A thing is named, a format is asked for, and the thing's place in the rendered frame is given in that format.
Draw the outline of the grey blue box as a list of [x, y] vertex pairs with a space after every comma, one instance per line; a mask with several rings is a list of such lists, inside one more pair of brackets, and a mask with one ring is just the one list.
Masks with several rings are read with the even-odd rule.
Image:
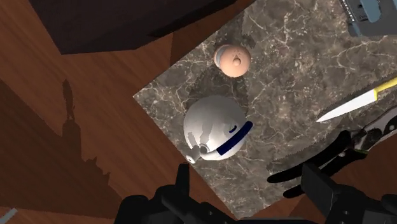
[[397, 35], [397, 0], [339, 0], [351, 36]]

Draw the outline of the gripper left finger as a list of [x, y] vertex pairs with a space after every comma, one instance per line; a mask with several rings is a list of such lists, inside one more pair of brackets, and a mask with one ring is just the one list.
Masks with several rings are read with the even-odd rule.
[[153, 198], [144, 195], [125, 197], [114, 224], [237, 224], [210, 203], [197, 202], [189, 192], [189, 165], [182, 163], [176, 182], [159, 187]]

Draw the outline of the peach round figure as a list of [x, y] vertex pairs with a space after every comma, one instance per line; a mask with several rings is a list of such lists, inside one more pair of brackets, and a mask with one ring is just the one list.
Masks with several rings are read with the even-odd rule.
[[237, 78], [248, 72], [251, 54], [240, 45], [222, 45], [214, 52], [213, 61], [225, 75]]

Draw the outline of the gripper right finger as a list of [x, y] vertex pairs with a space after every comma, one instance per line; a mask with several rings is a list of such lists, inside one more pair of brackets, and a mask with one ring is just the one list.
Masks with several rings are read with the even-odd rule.
[[325, 224], [397, 224], [390, 205], [337, 184], [312, 164], [303, 164], [301, 188], [326, 218]]

